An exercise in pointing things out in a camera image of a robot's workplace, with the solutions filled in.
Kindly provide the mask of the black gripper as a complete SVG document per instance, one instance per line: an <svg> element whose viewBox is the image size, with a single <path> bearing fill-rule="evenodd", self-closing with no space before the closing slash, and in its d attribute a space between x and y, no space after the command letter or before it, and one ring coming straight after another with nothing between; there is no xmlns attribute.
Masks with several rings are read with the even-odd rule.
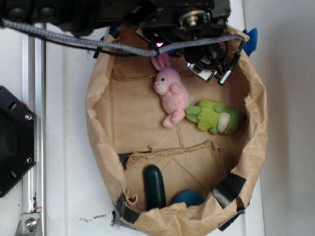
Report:
<svg viewBox="0 0 315 236"><path fill-rule="evenodd" d="M225 80L233 69L227 60L230 1L206 0L203 4L172 9L167 25L138 28L136 33L160 54L183 56L188 69L203 80Z"/></svg>

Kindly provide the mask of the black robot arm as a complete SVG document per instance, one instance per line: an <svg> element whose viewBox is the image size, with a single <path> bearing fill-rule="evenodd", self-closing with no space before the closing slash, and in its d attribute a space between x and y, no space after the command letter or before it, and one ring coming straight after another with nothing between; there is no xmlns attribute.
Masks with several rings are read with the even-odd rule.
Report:
<svg viewBox="0 0 315 236"><path fill-rule="evenodd" d="M121 57L178 53L199 73L209 71L225 83L239 60L228 60L228 0L3 0L0 25L40 39L93 48ZM122 26L137 29L147 50L106 46L83 39L109 27L113 37Z"/></svg>

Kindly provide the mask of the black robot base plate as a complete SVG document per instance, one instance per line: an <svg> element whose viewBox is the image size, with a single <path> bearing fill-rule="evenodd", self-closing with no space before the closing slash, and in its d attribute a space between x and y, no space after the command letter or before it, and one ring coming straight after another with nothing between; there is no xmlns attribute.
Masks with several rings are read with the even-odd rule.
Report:
<svg viewBox="0 0 315 236"><path fill-rule="evenodd" d="M6 87L0 87L0 196L35 164L36 116Z"/></svg>

